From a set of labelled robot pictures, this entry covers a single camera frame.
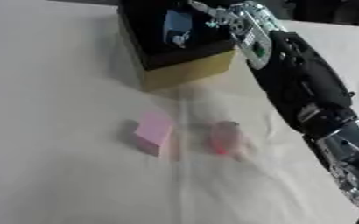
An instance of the pink cube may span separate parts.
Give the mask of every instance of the pink cube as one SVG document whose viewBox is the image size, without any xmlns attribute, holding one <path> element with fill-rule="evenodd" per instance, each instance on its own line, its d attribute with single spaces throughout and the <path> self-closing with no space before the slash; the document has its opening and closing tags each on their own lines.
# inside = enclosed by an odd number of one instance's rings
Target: pink cube
<svg viewBox="0 0 359 224">
<path fill-rule="evenodd" d="M 135 131 L 138 146 L 157 157 L 162 155 L 165 146 L 169 146 L 171 134 L 172 119 L 163 111 L 143 115 Z"/>
</svg>

